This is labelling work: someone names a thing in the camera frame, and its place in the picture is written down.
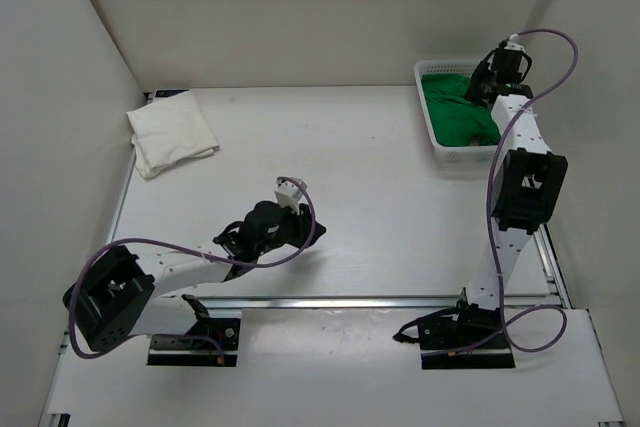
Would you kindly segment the green t shirt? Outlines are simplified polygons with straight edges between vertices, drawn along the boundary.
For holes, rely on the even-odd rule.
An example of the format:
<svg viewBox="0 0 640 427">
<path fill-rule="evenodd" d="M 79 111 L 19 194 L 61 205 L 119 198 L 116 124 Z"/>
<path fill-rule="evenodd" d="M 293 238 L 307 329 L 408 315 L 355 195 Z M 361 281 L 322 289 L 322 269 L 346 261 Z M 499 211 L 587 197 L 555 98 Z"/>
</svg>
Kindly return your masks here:
<svg viewBox="0 0 640 427">
<path fill-rule="evenodd" d="M 421 86 L 437 142 L 444 147 L 494 146 L 501 135 L 490 112 L 464 99 L 470 79 L 427 74 Z"/>
</svg>

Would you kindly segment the white t shirt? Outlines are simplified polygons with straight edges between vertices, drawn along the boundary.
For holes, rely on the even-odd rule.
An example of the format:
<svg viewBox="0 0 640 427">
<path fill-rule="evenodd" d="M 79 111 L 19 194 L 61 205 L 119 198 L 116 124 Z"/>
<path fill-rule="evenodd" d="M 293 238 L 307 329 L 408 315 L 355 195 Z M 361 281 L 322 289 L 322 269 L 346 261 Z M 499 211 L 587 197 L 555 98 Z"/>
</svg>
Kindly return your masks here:
<svg viewBox="0 0 640 427">
<path fill-rule="evenodd" d="M 135 167 L 145 180 L 185 160 L 214 155 L 220 144 L 191 91 L 154 100 L 126 113 Z"/>
</svg>

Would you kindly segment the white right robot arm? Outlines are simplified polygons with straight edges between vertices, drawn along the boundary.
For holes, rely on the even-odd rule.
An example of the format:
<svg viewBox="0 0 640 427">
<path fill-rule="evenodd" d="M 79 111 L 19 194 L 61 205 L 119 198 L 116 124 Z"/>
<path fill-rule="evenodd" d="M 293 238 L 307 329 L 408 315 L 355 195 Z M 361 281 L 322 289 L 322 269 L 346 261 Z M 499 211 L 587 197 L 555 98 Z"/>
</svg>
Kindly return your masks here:
<svg viewBox="0 0 640 427">
<path fill-rule="evenodd" d="M 466 97 L 490 110 L 501 134 L 491 170 L 490 226 L 494 243 L 487 247 L 480 271 L 463 290 L 474 308 L 495 312 L 500 289 L 508 284 L 523 248 L 554 211 L 568 162 L 543 140 L 536 116 L 526 103 L 533 94 L 524 79 L 532 60 L 513 41 L 501 42 L 481 61 Z"/>
</svg>

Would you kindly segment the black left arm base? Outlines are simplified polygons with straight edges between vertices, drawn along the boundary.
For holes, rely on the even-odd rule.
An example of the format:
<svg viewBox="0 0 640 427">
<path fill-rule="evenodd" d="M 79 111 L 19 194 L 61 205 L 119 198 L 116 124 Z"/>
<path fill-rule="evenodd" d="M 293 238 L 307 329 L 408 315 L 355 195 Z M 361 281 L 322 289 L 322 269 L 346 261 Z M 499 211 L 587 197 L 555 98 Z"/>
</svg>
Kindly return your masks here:
<svg viewBox="0 0 640 427">
<path fill-rule="evenodd" d="M 214 309 L 190 294 L 163 298 L 178 308 L 174 317 L 186 324 L 177 333 L 150 337 L 148 366 L 236 367 L 242 321 L 241 310 Z"/>
</svg>

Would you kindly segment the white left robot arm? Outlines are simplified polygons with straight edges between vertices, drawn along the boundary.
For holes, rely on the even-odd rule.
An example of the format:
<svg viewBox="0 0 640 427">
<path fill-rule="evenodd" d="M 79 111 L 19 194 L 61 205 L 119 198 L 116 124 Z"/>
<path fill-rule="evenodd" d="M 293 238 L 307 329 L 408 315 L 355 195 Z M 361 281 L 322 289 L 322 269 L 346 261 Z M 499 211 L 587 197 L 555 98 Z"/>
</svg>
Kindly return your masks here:
<svg viewBox="0 0 640 427">
<path fill-rule="evenodd" d="M 281 247 L 293 248 L 285 258 L 291 261 L 325 233 L 310 203 L 290 207 L 260 201 L 196 248 L 143 238 L 107 244 L 63 295 L 70 345 L 84 359 L 104 356 L 141 335 L 218 350 L 207 312 L 188 288 L 228 283 L 263 269 L 261 257 Z"/>
</svg>

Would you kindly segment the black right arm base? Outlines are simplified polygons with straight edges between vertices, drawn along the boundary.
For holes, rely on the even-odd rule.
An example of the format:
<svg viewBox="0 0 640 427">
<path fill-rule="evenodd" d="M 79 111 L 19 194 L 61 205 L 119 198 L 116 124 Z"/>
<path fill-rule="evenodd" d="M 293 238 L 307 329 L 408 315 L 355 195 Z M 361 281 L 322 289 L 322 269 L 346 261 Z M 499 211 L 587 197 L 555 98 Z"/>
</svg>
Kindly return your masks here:
<svg viewBox="0 0 640 427">
<path fill-rule="evenodd" d="M 393 340 L 417 345 L 424 370 L 515 367 L 511 346 L 501 330 L 500 310 L 482 309 L 464 300 L 404 324 Z"/>
</svg>

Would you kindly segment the white plastic basket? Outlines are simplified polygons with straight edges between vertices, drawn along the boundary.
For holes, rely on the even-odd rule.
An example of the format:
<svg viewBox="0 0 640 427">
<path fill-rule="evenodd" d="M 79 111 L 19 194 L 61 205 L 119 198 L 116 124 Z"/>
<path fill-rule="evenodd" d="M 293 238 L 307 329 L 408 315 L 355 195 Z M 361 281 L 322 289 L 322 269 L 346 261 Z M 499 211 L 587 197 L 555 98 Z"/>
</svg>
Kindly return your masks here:
<svg viewBox="0 0 640 427">
<path fill-rule="evenodd" d="M 476 60 L 422 60 L 414 77 L 429 139 L 444 164 L 489 161 L 500 141 L 489 110 L 465 99 Z"/>
</svg>

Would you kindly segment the aluminium front rail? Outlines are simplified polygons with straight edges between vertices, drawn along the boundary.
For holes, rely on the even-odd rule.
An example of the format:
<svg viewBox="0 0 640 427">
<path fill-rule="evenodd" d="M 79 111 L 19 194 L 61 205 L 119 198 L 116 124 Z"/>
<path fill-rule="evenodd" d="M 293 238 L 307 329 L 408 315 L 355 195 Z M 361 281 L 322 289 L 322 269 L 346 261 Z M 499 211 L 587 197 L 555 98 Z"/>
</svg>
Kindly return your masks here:
<svg viewBox="0 0 640 427">
<path fill-rule="evenodd" d="M 96 319 L 109 323 L 123 324 L 136 329 L 140 322 L 148 328 L 152 324 L 171 325 L 195 320 L 200 317 L 231 318 L 240 317 L 249 310 L 326 310 L 342 311 L 353 309 L 441 309 L 451 307 L 453 297 L 299 297 L 299 298 L 242 298 L 242 297 L 196 297 L 189 294 L 162 296 L 145 299 L 116 297 L 105 305 L 85 302 L 81 307 L 92 312 Z"/>
</svg>

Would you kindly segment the aluminium rail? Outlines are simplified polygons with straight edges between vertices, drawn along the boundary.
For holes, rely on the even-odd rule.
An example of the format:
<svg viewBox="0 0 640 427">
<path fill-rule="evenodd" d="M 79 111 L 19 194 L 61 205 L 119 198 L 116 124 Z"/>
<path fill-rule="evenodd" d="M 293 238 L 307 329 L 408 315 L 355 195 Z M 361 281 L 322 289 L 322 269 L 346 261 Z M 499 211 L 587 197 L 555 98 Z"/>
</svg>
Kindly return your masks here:
<svg viewBox="0 0 640 427">
<path fill-rule="evenodd" d="M 572 309 L 573 304 L 564 281 L 550 231 L 546 225 L 543 225 L 534 234 L 534 240 L 542 262 L 550 295 L 556 299 L 558 305 L 561 305 L 565 309 Z"/>
<path fill-rule="evenodd" d="M 116 297 L 105 305 L 85 302 L 81 307 L 92 312 L 96 319 L 109 323 L 123 324 L 136 329 L 140 322 L 148 328 L 152 324 L 171 325 L 195 320 L 200 317 L 231 318 L 240 317 L 249 310 L 326 310 L 342 311 L 353 309 L 441 309 L 451 307 L 453 297 L 299 297 L 299 298 L 242 298 L 242 297 L 196 297 L 189 294 L 162 296 L 145 299 Z"/>
</svg>

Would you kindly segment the aluminium right side rail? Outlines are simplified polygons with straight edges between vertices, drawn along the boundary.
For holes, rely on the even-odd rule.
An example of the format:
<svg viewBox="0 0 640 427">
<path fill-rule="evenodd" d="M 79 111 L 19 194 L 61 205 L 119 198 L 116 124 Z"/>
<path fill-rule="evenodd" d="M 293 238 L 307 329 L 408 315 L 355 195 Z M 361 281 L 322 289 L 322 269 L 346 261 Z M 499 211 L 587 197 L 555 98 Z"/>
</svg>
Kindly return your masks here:
<svg viewBox="0 0 640 427">
<path fill-rule="evenodd" d="M 550 295 L 556 299 L 558 305 L 561 305 L 565 309 L 572 309 L 573 304 L 564 281 L 550 231 L 546 225 L 543 225 L 534 234 L 534 240 L 542 262 Z"/>
</svg>

